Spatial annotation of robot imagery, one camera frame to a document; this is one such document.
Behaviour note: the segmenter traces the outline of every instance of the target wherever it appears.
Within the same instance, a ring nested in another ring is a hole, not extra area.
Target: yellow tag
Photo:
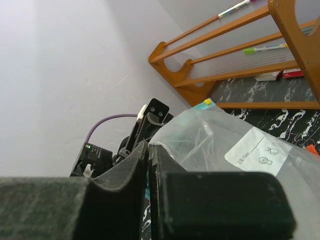
[[[212,104],[212,100],[210,98],[207,98],[206,100],[204,100],[204,103],[210,105]]]

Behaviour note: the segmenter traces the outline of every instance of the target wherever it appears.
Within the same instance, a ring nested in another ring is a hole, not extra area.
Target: cable
[[[125,113],[125,114],[117,114],[117,115],[112,115],[112,116],[108,116],[104,119],[101,119],[100,121],[98,121],[89,131],[88,135],[86,136],[84,142],[88,143],[90,140],[91,135],[94,133],[94,131],[96,130],[97,127],[99,127],[100,124],[109,121],[111,119],[118,119],[118,118],[127,118],[127,117],[133,117],[136,118],[138,116],[138,114],[134,114],[134,113]]]

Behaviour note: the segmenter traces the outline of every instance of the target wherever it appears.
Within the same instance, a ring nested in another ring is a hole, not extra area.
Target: pen cap
[[[244,54],[253,54],[255,52],[254,48],[243,49]]]

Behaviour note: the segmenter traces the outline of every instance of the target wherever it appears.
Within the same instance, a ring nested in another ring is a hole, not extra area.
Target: orange object
[[[310,144],[309,146],[306,146],[305,149],[310,153],[313,153],[315,155],[320,156],[319,153],[317,152],[316,148],[315,148],[315,145],[313,145],[313,144]]]

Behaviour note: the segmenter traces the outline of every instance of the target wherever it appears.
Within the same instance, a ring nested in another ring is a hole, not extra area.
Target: green marker
[[[288,48],[288,45],[286,43],[283,43],[283,44],[273,45],[273,46],[246,48],[246,49],[243,49],[243,52],[244,52],[244,54],[253,54],[256,52],[264,52],[264,51],[268,51],[268,50],[286,49],[286,48]]]

